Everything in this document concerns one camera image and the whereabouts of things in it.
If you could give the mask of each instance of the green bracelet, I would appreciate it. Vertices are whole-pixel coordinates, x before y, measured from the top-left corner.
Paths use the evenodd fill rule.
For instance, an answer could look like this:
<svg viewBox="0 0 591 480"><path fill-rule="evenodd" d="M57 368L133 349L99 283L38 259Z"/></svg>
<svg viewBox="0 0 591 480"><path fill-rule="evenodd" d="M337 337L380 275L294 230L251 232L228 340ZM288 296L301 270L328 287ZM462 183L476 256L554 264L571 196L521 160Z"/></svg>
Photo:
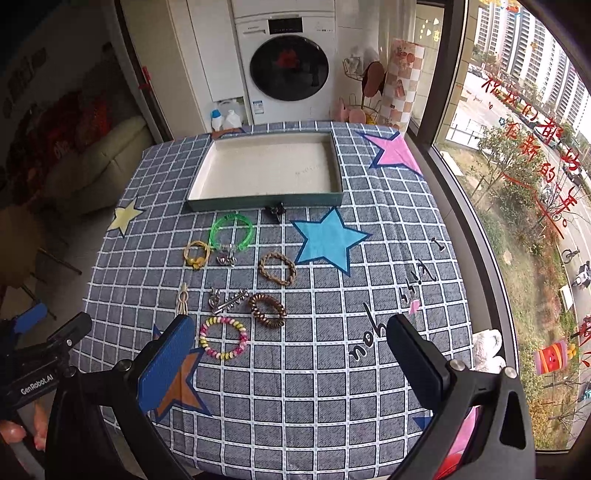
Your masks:
<svg viewBox="0 0 591 480"><path fill-rule="evenodd" d="M221 247L220 242L216 241L215 238L217 235L217 231L220 229L222 224L227 222L234 223L234 220L242 222L248 227L246 237L244 237L244 240L242 240L242 242L238 244L238 250L241 252L242 250L247 248L248 245L251 244L252 237L254 236L254 227L252 226L252 222L244 215L240 215L239 213L229 213L228 215L223 216L219 220L216 220L216 222L212 225L212 229L209 231L209 245L211 245L212 248L214 248L215 250L219 250L219 248Z"/></svg>

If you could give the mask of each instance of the blue tablecloth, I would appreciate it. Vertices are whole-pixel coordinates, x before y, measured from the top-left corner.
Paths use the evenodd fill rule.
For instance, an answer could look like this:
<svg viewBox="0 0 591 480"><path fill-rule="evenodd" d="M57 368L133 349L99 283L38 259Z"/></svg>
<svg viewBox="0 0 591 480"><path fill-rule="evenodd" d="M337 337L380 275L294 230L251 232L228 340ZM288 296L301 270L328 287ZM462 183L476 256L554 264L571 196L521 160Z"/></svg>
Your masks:
<svg viewBox="0 0 591 480"><path fill-rule="evenodd" d="M211 287L225 295L240 288L273 294L288 311L283 328L255 323L242 304L232 316L249 333L245 353L220 364L195 350L196 369L187 377L191 401L152 413L164 441L197 468L236 478L387 475L421 434L413 417L428 412L372 321L405 313L448 358L472 364L465 290L441 215L421 176L405 167L371 167L380 150L358 133L390 138L395 131L388 127L286 122L244 130L231 135L333 134L345 192L337 211L345 227L371 234L349 250L350 276L324 260L298 265L290 287L257 273L267 252L295 259L305 238L292 222L319 222L328 207L288 208L281 224L263 210L240 211L254 224L255 237L236 255L236 266L221 267L211 257L202 270L185 267L185 245L207 241L213 222L228 213L195 214L185 205L212 140L199 135L156 145L144 152L119 204L137 199L144 212L125 236L109 231L98 254L85 299L93 330L73 362L88 372L135 357L174 318L182 282L200 324L211 316ZM220 240L237 243L244 234L241 225L230 226ZM269 264L285 278L284 267ZM413 300L417 311L409 314ZM214 348L236 345L231 327L211 328L209 336ZM116 425L113 412L103 412Z"/></svg>

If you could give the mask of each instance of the blue gripper pad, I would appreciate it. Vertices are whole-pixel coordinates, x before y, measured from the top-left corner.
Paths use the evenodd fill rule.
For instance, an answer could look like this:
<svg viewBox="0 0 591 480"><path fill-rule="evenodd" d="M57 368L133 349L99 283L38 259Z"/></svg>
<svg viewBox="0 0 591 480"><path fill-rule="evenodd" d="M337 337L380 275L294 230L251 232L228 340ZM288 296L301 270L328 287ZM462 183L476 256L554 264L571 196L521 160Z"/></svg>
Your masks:
<svg viewBox="0 0 591 480"><path fill-rule="evenodd" d="M183 319L168 334L166 329L156 342L158 351L138 380L138 403L143 413L157 408L178 373L183 360L195 344L195 323L191 317Z"/></svg>
<svg viewBox="0 0 591 480"><path fill-rule="evenodd" d="M39 320L46 316L47 307L42 303L38 303L17 317L13 327L14 333L25 333L29 331Z"/></svg>

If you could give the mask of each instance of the white bottle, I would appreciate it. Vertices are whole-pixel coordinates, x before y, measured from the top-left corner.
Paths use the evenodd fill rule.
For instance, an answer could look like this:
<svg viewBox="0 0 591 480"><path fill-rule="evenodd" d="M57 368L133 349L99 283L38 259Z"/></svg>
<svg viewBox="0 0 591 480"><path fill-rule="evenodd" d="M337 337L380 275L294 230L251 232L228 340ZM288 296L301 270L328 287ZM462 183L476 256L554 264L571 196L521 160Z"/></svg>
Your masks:
<svg viewBox="0 0 591 480"><path fill-rule="evenodd" d="M234 110L228 111L228 116L223 121L223 129L229 130L231 128L240 128L242 126L242 120L240 120L240 115L238 115Z"/></svg>
<svg viewBox="0 0 591 480"><path fill-rule="evenodd" d="M212 128L214 131L219 132L222 129L223 117L220 110L214 110L212 112Z"/></svg>

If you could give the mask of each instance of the washing machine door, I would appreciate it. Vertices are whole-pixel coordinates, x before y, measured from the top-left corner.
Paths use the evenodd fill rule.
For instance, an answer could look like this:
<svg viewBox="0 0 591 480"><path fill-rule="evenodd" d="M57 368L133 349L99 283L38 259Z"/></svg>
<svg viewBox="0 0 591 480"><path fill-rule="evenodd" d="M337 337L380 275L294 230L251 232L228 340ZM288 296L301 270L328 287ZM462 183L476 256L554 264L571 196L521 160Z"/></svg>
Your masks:
<svg viewBox="0 0 591 480"><path fill-rule="evenodd" d="M313 41L299 35L274 37L251 59L251 78L264 94L295 102L318 92L329 77L329 61Z"/></svg>

